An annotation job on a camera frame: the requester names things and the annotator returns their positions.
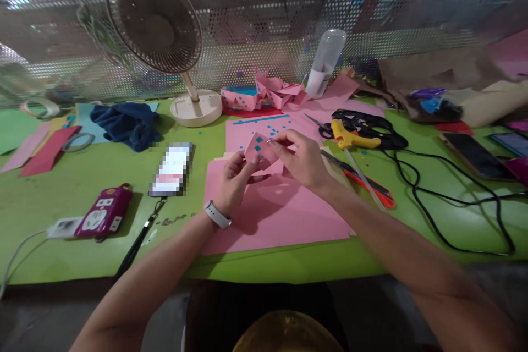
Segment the black cable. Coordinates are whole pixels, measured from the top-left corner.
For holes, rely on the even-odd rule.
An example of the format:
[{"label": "black cable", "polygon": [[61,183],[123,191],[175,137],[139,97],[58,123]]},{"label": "black cable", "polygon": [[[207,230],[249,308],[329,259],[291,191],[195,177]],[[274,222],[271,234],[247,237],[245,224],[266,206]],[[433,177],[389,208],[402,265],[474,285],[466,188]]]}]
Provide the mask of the black cable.
[{"label": "black cable", "polygon": [[[386,153],[385,150],[382,150],[382,152],[387,156],[389,157],[390,159],[392,159],[395,163],[396,163],[396,166],[398,167],[398,171],[402,177],[402,179],[412,187],[412,195],[414,196],[414,199],[416,200],[416,203],[418,203],[418,205],[420,206],[420,208],[423,210],[423,212],[425,213],[429,223],[431,224],[431,226],[433,227],[434,231],[437,233],[437,235],[439,236],[439,238],[447,245],[449,246],[451,249],[454,249],[454,250],[457,250],[457,251],[460,251],[460,252],[464,252],[464,253],[479,253],[479,254],[485,254],[485,255],[491,255],[491,256],[511,256],[515,253],[515,244],[513,243],[513,240],[512,238],[510,237],[510,234],[508,233],[508,231],[506,230],[506,227],[504,226],[504,223],[502,221],[502,216],[501,216],[501,199],[508,199],[508,198],[514,198],[514,197],[524,197],[524,196],[528,196],[527,193],[525,192],[520,192],[520,193],[517,193],[517,194],[508,194],[508,195],[503,195],[503,196],[498,196],[497,194],[495,194],[494,191],[492,191],[490,188],[488,188],[487,186],[485,186],[484,184],[482,184],[481,182],[479,182],[478,180],[474,179],[473,177],[469,176],[465,171],[463,171],[462,169],[460,169],[460,167],[458,167],[455,163],[453,163],[451,160],[445,158],[445,157],[442,157],[442,156],[437,156],[437,155],[434,155],[434,154],[424,154],[424,153],[418,153],[418,152],[415,152],[415,151],[412,151],[412,150],[408,150],[408,149],[403,149],[403,151],[408,151],[408,152],[411,152],[415,155],[420,155],[420,156],[424,156],[424,157],[431,157],[431,158],[437,158],[439,160],[443,160],[443,161],[446,161],[447,163],[449,163],[451,166],[453,166],[456,170],[458,170],[461,174],[463,174],[464,176],[466,176],[468,179],[470,179],[472,182],[474,182],[475,184],[477,184],[478,186],[480,186],[481,188],[483,188],[484,190],[486,190],[488,193],[490,193],[492,196],[489,197],[489,198],[486,198],[486,199],[483,199],[483,200],[479,200],[479,201],[474,201],[474,202],[466,202],[466,201],[462,201],[462,200],[459,200],[459,199],[456,199],[456,198],[453,198],[453,197],[450,197],[450,196],[447,196],[447,195],[444,195],[444,194],[440,194],[439,192],[436,192],[436,191],[432,191],[432,190],[428,190],[428,189],[425,189],[423,187],[419,187],[418,184],[420,183],[420,178],[421,178],[421,175],[420,175],[420,172],[418,171],[418,169],[416,169],[416,167],[414,167],[413,165],[411,165],[410,163],[408,162],[405,162],[405,161],[402,161],[398,158],[397,156],[397,153],[398,153],[399,150],[394,150],[394,155],[393,157],[391,157],[388,153]],[[412,183],[404,174],[403,172],[403,169],[402,169],[402,163],[407,165],[409,168],[411,168],[415,174],[416,174],[416,182]],[[452,243],[450,243],[445,237],[444,235],[442,234],[442,232],[440,231],[440,229],[438,228],[438,226],[436,225],[436,222],[435,220],[433,219],[433,217],[431,216],[431,214],[429,213],[429,211],[427,210],[427,208],[425,207],[425,205],[422,203],[422,201],[420,200],[420,198],[418,197],[418,194],[417,194],[417,191],[420,190],[420,191],[423,191],[423,192],[426,192],[426,193],[429,193],[431,195],[435,195],[435,196],[438,196],[438,197],[442,197],[442,198],[445,198],[447,200],[450,200],[450,201],[454,201],[454,202],[457,202],[459,204],[464,204],[464,205],[480,205],[484,202],[489,202],[489,201],[495,201],[496,202],[496,214],[497,214],[497,223],[499,225],[499,228],[502,232],[502,234],[504,235],[504,238],[506,240],[506,243],[508,244],[508,251],[506,253],[495,253],[495,252],[488,252],[488,251],[482,251],[482,250],[471,250],[471,249],[462,249],[460,247],[456,247],[454,246]]]}]

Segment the watch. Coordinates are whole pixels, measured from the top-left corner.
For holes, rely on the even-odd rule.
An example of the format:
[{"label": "watch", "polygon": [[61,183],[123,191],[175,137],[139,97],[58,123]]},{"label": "watch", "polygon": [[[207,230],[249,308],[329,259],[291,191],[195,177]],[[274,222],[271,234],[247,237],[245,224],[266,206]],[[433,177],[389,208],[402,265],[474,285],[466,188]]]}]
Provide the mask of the watch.
[{"label": "watch", "polygon": [[205,204],[203,207],[207,215],[213,220],[215,223],[217,223],[220,228],[227,229],[231,225],[231,219],[225,217],[223,214],[219,212],[218,209],[215,208],[213,205],[213,201],[209,201]]}]

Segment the fan base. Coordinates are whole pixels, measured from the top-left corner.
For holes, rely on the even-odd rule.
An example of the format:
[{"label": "fan base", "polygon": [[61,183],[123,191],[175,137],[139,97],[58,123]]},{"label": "fan base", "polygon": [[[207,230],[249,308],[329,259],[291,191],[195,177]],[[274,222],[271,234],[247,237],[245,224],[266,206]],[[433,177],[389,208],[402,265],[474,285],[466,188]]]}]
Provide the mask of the fan base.
[{"label": "fan base", "polygon": [[178,96],[170,106],[170,112],[178,124],[198,128],[217,120],[222,114],[222,98],[210,90],[197,90],[198,101],[193,102],[188,93]]}]

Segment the green table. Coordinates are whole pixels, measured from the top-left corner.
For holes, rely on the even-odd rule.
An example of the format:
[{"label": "green table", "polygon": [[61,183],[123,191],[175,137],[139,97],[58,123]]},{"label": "green table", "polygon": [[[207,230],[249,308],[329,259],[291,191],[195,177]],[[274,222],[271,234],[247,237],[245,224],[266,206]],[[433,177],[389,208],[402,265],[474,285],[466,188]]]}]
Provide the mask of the green table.
[{"label": "green table", "polygon": [[[156,198],[148,196],[149,183],[154,177],[165,147],[170,142],[192,141],[196,150],[186,195],[169,198],[156,223],[150,230],[138,257],[146,255],[164,239],[177,233],[193,213],[201,210],[204,199],[207,162],[222,157],[225,151],[225,127],[222,116],[203,128],[189,129],[174,123],[169,101],[160,103],[160,127],[163,141],[142,153],[135,153],[123,144],[92,145],[76,153],[66,153],[53,171],[29,178],[18,178],[20,170],[0,174],[0,273],[3,273],[14,249],[26,236],[46,229],[60,218],[83,216],[90,209],[99,191],[122,183],[130,183],[135,191],[133,201],[119,232],[102,243],[86,240],[46,240],[39,235],[30,240],[20,252],[12,268],[11,284],[66,281],[114,275],[141,227],[152,212]],[[415,151],[435,153],[454,158],[440,143],[440,134],[432,126],[408,120],[406,115],[387,111],[387,119],[407,137]],[[477,139],[495,154],[505,154],[485,136],[502,132],[501,128],[482,128]],[[346,160],[333,142],[326,143],[333,153]],[[425,220],[411,190],[403,184],[392,161],[375,150],[354,152],[358,165],[366,175],[387,187],[397,207],[391,214],[416,229],[427,239],[442,246]],[[0,166],[7,160],[0,157]],[[453,173],[440,161],[401,154],[422,173],[422,186],[436,189],[464,200],[486,197],[469,180]],[[498,194],[522,190],[517,183],[487,183]],[[358,190],[365,199],[371,199]],[[459,207],[420,193],[444,235],[456,246],[469,249],[504,251],[506,246],[496,221],[494,203],[481,207]],[[496,260],[528,259],[528,222],[526,203],[503,202],[503,220],[517,253],[512,258],[496,258],[475,254],[459,254],[448,250],[458,262],[475,263]],[[310,245],[286,246],[275,249],[237,252],[199,257],[187,272],[188,277],[220,279],[234,282],[306,283],[334,279],[364,277],[384,273],[384,268],[361,241],[349,240]]]}]

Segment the smartphone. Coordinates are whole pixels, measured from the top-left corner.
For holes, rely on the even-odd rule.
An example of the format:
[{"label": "smartphone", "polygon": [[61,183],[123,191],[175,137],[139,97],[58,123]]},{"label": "smartphone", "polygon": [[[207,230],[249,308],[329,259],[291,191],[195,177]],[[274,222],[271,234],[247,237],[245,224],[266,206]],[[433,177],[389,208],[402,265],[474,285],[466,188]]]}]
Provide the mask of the smartphone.
[{"label": "smartphone", "polygon": [[192,143],[172,143],[160,161],[158,173],[150,184],[148,194],[174,196],[183,193],[192,155]]},{"label": "smartphone", "polygon": [[517,176],[472,136],[446,133],[441,134],[440,139],[478,177],[484,180],[517,181]]},{"label": "smartphone", "polygon": [[488,137],[500,143],[519,157],[528,157],[528,138],[520,133],[493,134]]}]

